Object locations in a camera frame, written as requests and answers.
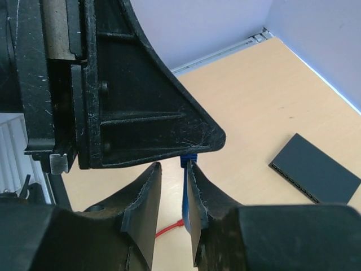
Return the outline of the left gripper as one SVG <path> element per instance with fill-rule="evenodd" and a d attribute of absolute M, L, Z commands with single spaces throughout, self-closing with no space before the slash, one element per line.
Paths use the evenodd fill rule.
<path fill-rule="evenodd" d="M 1 2 L 1 112 L 22 113 L 24 153 L 70 171 L 84 147 L 82 1 Z"/>

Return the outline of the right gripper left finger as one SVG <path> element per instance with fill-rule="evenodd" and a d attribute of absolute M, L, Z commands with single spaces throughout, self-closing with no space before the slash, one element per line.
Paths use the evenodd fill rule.
<path fill-rule="evenodd" d="M 151 270 L 162 168 L 82 212 L 1 194 L 2 270 Z"/>

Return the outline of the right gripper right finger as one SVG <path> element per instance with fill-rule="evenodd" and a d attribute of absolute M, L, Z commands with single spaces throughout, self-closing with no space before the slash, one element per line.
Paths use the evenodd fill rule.
<path fill-rule="evenodd" d="M 341 205 L 245 206 L 187 163 L 198 270 L 359 270 L 360 214 Z"/>

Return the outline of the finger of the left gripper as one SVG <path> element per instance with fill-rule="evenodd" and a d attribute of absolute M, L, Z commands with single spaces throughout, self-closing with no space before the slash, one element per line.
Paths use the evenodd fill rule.
<path fill-rule="evenodd" d="M 84 1 L 83 11 L 81 169 L 131 167 L 225 145 L 224 130 L 157 55 L 130 1 Z"/>

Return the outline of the black network switch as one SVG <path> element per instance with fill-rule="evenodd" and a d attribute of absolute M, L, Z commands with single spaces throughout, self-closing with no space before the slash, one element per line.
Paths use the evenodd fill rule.
<path fill-rule="evenodd" d="M 348 204 L 360 178 L 296 133 L 269 167 L 316 204 Z"/>

